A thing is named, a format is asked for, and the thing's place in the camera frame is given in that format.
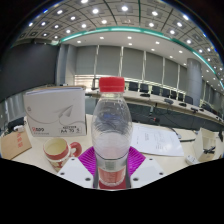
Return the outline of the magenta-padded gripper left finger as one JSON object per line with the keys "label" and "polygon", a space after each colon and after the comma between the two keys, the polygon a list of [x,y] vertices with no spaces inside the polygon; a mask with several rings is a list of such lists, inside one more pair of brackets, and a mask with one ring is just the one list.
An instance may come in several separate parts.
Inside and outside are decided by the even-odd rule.
{"label": "magenta-padded gripper left finger", "polygon": [[84,188],[97,188],[98,174],[94,149],[90,147],[78,158],[71,157],[57,175]]}

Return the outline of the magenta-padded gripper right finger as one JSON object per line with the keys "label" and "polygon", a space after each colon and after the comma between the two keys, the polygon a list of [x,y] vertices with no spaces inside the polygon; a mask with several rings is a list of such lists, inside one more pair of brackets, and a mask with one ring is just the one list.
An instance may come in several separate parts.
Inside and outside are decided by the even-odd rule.
{"label": "magenta-padded gripper right finger", "polygon": [[146,158],[133,147],[129,149],[127,174],[132,189],[146,186],[166,176],[155,159]]}

